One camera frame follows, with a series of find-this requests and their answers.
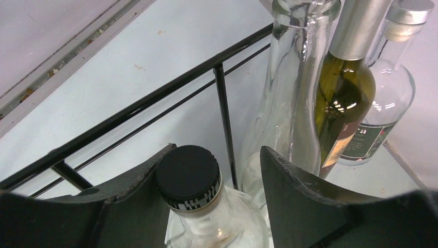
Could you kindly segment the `green wine bottle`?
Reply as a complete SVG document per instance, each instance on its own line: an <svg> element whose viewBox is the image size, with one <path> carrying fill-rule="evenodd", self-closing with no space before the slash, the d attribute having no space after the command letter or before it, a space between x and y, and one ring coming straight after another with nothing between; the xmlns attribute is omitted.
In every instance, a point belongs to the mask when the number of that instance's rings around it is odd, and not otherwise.
<svg viewBox="0 0 438 248"><path fill-rule="evenodd" d="M319 177L338 162L376 94L365 58L391 2L345 1L317 88L315 120L320 144Z"/></svg>

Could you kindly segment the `clear bottle black cap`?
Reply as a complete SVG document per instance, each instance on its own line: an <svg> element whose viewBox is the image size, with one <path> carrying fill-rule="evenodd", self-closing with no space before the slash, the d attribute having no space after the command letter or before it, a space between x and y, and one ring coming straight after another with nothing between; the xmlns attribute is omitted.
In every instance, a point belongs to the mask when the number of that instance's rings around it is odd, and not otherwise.
<svg viewBox="0 0 438 248"><path fill-rule="evenodd" d="M264 217L251 197L227 187L207 149L184 145L167 153L155 171L158 189L175 216L166 247L269 247Z"/></svg>

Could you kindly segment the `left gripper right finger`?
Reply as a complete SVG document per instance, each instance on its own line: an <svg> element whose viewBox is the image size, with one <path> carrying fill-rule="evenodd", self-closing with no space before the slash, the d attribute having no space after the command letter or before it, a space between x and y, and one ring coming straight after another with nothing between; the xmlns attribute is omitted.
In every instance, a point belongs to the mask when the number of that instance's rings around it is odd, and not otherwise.
<svg viewBox="0 0 438 248"><path fill-rule="evenodd" d="M260 149L275 247L437 247L437 192L378 198L344 189Z"/></svg>

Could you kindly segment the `clear bottle dark green label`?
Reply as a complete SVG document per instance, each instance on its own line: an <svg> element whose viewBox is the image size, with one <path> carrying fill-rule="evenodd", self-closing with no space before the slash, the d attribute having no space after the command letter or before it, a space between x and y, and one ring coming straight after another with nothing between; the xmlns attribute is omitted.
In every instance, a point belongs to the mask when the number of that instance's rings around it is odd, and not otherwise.
<svg viewBox="0 0 438 248"><path fill-rule="evenodd" d="M433 8L433 1L392 1L366 59L376 83L376 95L339 164L357 166L370 161L411 106L415 81L402 65L402 58Z"/></svg>

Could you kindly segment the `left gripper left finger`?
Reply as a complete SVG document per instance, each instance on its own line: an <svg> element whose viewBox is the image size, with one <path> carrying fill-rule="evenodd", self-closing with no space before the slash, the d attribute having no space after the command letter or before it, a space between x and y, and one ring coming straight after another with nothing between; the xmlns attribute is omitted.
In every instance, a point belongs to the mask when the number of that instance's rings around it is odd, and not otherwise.
<svg viewBox="0 0 438 248"><path fill-rule="evenodd" d="M154 172L175 147L78 195L1 193L1 247L164 247L169 207Z"/></svg>

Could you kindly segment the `tall empty clear bottle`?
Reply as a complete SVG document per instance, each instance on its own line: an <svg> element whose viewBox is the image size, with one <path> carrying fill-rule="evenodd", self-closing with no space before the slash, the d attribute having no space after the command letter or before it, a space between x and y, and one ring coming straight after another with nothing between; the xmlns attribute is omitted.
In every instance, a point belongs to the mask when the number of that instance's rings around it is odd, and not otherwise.
<svg viewBox="0 0 438 248"><path fill-rule="evenodd" d="M260 149L269 146L292 164L318 175L316 88L340 1L274 1L267 78L256 119L237 162L239 188L268 218Z"/></svg>

